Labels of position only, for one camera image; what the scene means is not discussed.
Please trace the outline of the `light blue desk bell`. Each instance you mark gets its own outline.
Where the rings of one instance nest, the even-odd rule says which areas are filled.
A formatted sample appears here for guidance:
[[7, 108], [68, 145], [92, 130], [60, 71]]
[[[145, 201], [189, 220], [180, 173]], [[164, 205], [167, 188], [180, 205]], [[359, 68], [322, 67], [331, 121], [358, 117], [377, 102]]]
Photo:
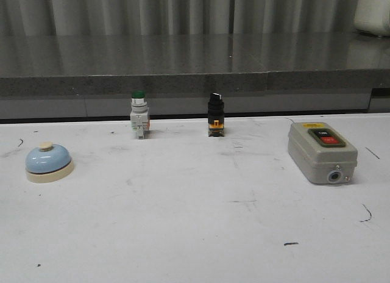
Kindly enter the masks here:
[[25, 159], [28, 181], [48, 183], [63, 179], [74, 170], [69, 151], [62, 145], [46, 141], [31, 150]]

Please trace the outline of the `grey stone counter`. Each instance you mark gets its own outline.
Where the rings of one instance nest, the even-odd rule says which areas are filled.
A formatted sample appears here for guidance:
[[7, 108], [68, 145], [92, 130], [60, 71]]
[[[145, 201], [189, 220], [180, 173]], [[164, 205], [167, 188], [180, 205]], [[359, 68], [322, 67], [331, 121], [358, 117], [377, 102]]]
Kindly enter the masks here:
[[1, 37], [1, 121], [389, 111], [389, 39], [356, 32]]

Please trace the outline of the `white object on counter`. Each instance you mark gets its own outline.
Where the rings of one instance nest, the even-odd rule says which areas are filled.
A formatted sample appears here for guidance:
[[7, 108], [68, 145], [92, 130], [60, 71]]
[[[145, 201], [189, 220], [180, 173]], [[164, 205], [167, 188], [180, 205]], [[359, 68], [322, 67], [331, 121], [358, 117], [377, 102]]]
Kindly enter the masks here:
[[353, 25], [356, 30], [389, 36], [389, 0], [358, 0]]

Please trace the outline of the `black selector switch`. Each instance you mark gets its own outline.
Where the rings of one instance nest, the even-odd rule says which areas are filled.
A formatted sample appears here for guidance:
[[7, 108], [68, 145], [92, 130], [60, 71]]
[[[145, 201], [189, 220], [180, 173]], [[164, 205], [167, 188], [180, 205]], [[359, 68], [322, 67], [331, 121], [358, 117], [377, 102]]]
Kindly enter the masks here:
[[208, 136], [224, 136], [224, 102], [219, 93], [210, 93], [208, 102]]

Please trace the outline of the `green pushbutton switch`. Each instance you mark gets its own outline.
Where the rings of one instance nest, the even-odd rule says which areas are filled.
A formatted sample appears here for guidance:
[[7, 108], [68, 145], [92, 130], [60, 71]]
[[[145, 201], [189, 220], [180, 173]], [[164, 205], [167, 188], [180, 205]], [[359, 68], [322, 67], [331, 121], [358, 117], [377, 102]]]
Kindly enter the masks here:
[[132, 92], [131, 108], [130, 122], [132, 129], [136, 132], [137, 138], [142, 139], [150, 129], [149, 106], [144, 91]]

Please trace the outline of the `grey on-off switch box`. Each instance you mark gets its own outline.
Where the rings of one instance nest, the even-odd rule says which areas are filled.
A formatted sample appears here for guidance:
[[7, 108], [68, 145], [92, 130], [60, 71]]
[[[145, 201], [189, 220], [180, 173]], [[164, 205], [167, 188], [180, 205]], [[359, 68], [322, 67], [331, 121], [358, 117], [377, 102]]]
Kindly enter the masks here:
[[353, 177], [358, 151], [324, 122], [292, 123], [288, 153], [314, 184], [343, 184]]

